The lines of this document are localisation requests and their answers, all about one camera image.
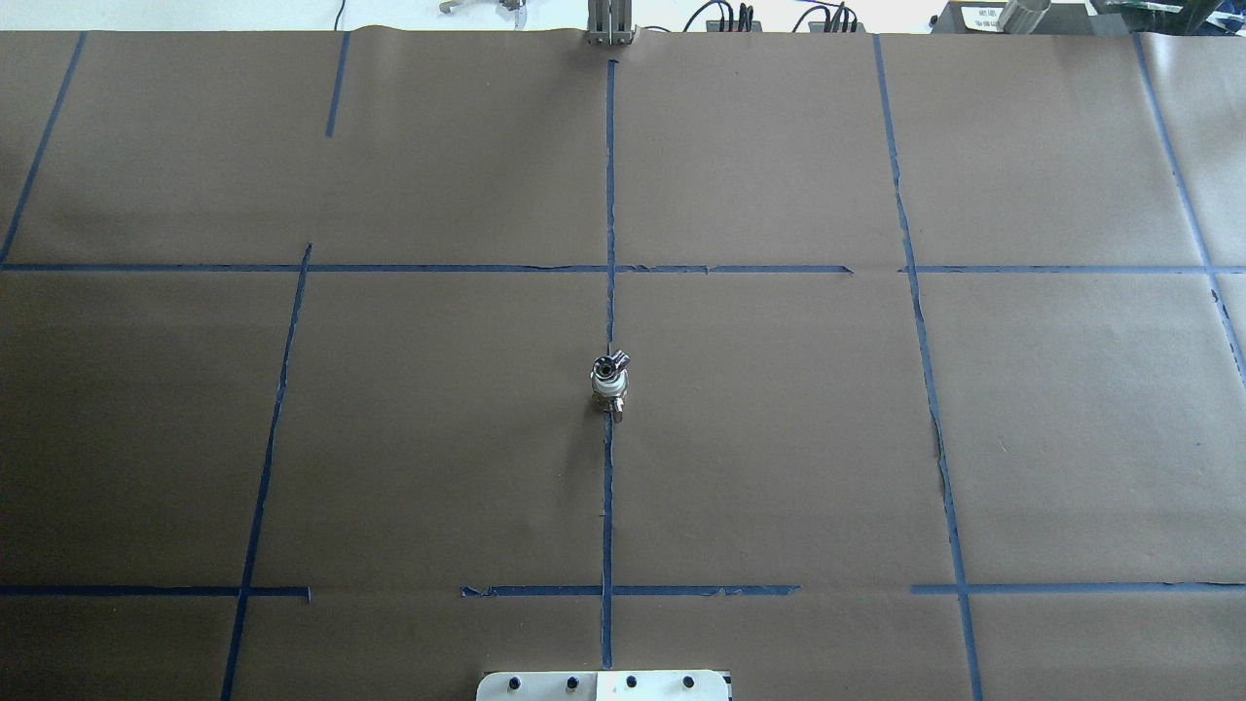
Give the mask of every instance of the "white floor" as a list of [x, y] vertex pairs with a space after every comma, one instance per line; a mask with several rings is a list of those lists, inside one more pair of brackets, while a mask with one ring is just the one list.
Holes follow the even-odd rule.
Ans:
[[[678, 31], [701, 0], [635, 0], [638, 25]], [[346, 0], [343, 27], [385, 25], [417, 30], [510, 30], [515, 16], [492, 0], [467, 0], [441, 14], [437, 0]], [[755, 0], [766, 31], [790, 31], [807, 2]], [[871, 32], [925, 34], [944, 0], [856, 0], [850, 6]], [[6, 0], [0, 30], [329, 30], [339, 0]], [[586, 0], [528, 0], [525, 29], [583, 29]], [[706, 10], [703, 17], [715, 17]]]

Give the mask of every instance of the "white mounting bracket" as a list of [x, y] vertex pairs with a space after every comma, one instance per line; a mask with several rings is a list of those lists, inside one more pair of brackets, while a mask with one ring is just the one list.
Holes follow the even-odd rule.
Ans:
[[632, 44], [635, 26], [632, 25], [632, 0], [588, 0], [589, 44]]
[[731, 701], [730, 679], [711, 670], [493, 672], [476, 701]]

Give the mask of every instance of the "white label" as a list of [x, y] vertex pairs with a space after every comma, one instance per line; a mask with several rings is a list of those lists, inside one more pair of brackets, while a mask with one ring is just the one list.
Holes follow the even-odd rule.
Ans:
[[999, 31], [1001, 7], [961, 7], [964, 27], [972, 31]]

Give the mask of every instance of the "metal valve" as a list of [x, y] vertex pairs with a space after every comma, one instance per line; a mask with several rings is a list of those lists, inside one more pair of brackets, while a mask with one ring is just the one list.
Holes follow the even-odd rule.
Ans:
[[632, 359], [622, 350], [602, 356], [593, 362], [593, 402], [603, 412], [609, 412], [614, 422], [623, 421], [623, 398], [627, 397], [627, 367]]

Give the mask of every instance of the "silver metal object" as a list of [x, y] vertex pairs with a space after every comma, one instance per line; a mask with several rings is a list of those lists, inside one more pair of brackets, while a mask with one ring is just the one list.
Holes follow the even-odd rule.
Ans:
[[729, 679], [711, 670], [493, 672], [476, 701], [730, 701]]
[[623, 421], [623, 400], [627, 397], [627, 367], [632, 364], [627, 354], [616, 350], [609, 356], [593, 361], [588, 379], [593, 385], [593, 402], [603, 412], [609, 412], [614, 422]]
[[632, 0], [588, 0], [589, 44], [632, 44], [635, 26], [632, 24]]
[[1004, 34], [1029, 34], [1043, 15], [1052, 9], [1052, 0], [1008, 0], [999, 12], [999, 31]]

